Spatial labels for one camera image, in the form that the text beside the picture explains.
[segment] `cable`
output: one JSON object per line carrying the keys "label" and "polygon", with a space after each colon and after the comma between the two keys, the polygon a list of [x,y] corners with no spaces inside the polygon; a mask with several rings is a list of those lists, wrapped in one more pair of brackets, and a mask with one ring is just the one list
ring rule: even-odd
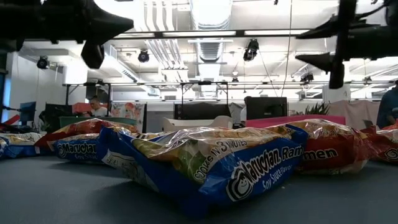
{"label": "cable", "polygon": [[289,55],[290,55],[290,39],[292,38],[292,17],[293,17],[293,0],[290,0],[290,24],[289,24],[289,43],[287,45],[287,58],[286,58],[286,69],[285,69],[285,80],[284,80],[284,85],[282,86],[282,94],[280,97],[283,97],[284,95],[284,89],[285,89],[285,82],[287,79],[287,67],[289,66]]}
{"label": "cable", "polygon": [[269,76],[269,73],[268,73],[266,64],[264,63],[264,59],[263,59],[263,57],[262,57],[261,51],[259,51],[259,53],[260,53],[260,56],[261,56],[262,64],[263,64],[264,68],[266,69],[266,73],[267,73],[267,76],[268,76],[268,78],[269,78],[269,81],[271,82],[272,89],[273,89],[274,92],[275,92],[275,96],[278,97],[278,94],[276,93],[276,90],[275,90],[275,88],[274,88],[274,84],[272,83],[271,77]]}

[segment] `ceiling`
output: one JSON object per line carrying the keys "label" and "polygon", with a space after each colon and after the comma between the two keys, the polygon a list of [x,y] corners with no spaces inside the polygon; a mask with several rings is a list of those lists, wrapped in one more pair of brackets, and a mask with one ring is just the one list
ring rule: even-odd
{"label": "ceiling", "polygon": [[[133,2],[116,2],[113,0],[96,0],[98,5],[104,7],[123,3],[118,13],[122,16],[131,17],[134,20]],[[173,25],[176,30],[192,30],[192,18],[188,0],[173,0]],[[372,5],[370,0],[359,0],[357,12],[370,11],[378,6],[382,1]],[[233,1],[231,20],[229,29],[311,29],[326,22],[330,16],[337,11],[338,1],[332,0],[292,0],[292,13],[290,14],[290,1],[279,1],[274,5],[274,1],[268,0],[235,0]],[[209,5],[209,16],[216,14]],[[383,24],[384,11],[378,12],[368,17],[368,23]],[[190,80],[200,79],[198,73],[198,59],[196,47],[188,43],[189,39],[178,39],[178,47],[184,64],[187,66],[187,75]],[[219,80],[231,81],[234,76],[233,71],[237,71],[236,77],[241,82],[291,82],[300,80],[304,72],[314,74],[315,81],[328,80],[328,75],[319,69],[296,60],[297,54],[320,54],[324,52],[333,52],[335,50],[336,39],[313,39],[296,40],[294,37],[261,37],[258,38],[259,54],[250,62],[243,60],[244,48],[250,41],[249,38],[232,38],[232,42],[224,43],[224,49],[221,56],[221,69]],[[118,51],[118,59],[123,61],[131,70],[137,73],[141,82],[161,82],[164,76],[159,72],[159,62],[149,51],[149,61],[140,63],[137,59],[141,49],[147,49],[144,40],[110,40],[110,44]],[[61,42],[59,45],[51,45],[49,42],[26,42],[25,47],[30,49],[68,49],[76,55],[79,55],[82,45],[74,42]],[[366,75],[372,72],[398,64],[397,58],[382,58],[376,61],[363,59],[352,59],[345,62],[346,80],[362,80]],[[90,70],[89,78],[102,78],[110,82],[119,82],[119,75],[110,74],[106,70]],[[398,78],[396,73],[387,73],[373,80],[393,80]],[[231,86],[231,88],[255,88],[253,86]],[[375,86],[374,89],[367,88],[366,91],[384,91],[389,85]],[[115,88],[115,91],[140,91],[137,87]],[[264,90],[265,93],[272,95],[275,91]]]}

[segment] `wall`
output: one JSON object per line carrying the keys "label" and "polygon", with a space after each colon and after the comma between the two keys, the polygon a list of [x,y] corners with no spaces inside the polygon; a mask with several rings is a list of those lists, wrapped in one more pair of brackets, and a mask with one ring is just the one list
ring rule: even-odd
{"label": "wall", "polygon": [[[21,103],[36,101],[35,124],[45,104],[65,104],[66,87],[62,86],[64,74],[54,70],[41,70],[34,62],[11,53],[7,58],[6,86],[3,103],[11,108],[20,108]],[[70,104],[85,101],[85,88],[79,87],[70,95]],[[17,111],[3,111],[2,121],[19,114]]]}

